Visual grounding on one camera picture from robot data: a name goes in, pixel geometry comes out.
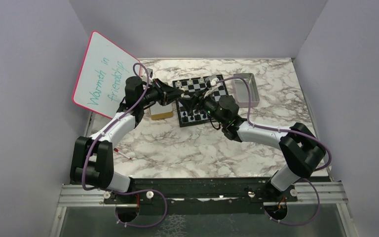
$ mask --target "checkered board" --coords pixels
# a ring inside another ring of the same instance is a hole
[[[175,80],[172,81],[172,86],[181,90],[195,92],[207,87],[207,84],[204,81],[204,79],[206,78],[207,77]],[[222,75],[217,75],[217,78],[219,80],[223,80]],[[210,96],[213,96],[214,99],[218,102],[222,95],[228,95],[227,88],[224,82],[222,82],[219,88],[216,89]],[[178,112],[179,127],[193,126],[210,121],[210,117],[204,111],[194,110],[194,115],[188,116],[187,111],[178,100],[176,101],[176,105]]]

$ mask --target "black mounting plate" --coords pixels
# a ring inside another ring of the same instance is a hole
[[[281,197],[269,198],[265,194],[265,183],[269,179],[270,177],[134,179],[133,191],[154,189],[162,192],[167,198],[168,214],[264,214],[264,202],[281,200]],[[328,177],[311,177],[310,180],[330,181]],[[287,202],[297,201],[289,193],[292,188],[293,185],[282,195]],[[249,197],[248,191],[253,191],[255,197]],[[152,199],[148,199],[144,192],[139,198],[139,215],[160,215],[163,212],[164,203],[160,195],[155,193]],[[136,196],[112,194],[104,203],[137,203],[137,199]]]

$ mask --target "whiteboard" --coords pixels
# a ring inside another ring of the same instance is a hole
[[[75,104],[113,118],[125,96],[125,80],[139,60],[94,31],[72,95]]]

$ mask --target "light purple wall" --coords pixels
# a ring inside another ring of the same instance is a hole
[[[328,0],[295,68],[358,232],[379,236],[379,0]]]
[[[326,0],[70,0],[136,57],[295,57]]]
[[[48,236],[87,112],[87,35],[67,0],[0,1],[0,236]]]

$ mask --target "white marble table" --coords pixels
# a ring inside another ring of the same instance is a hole
[[[313,131],[303,94],[291,59],[147,59],[141,62],[153,69],[162,81],[223,74],[253,73],[260,103],[252,109],[251,120],[270,125],[302,122]],[[232,85],[226,81],[230,94]],[[151,120],[148,112],[132,132],[116,145],[133,159],[114,154],[116,172],[135,178],[193,178],[271,176],[285,165],[281,151],[256,143],[230,141],[210,123],[179,127],[174,116]],[[239,114],[246,117],[247,109]],[[109,119],[96,115],[92,132]],[[326,176],[325,170],[314,175]]]

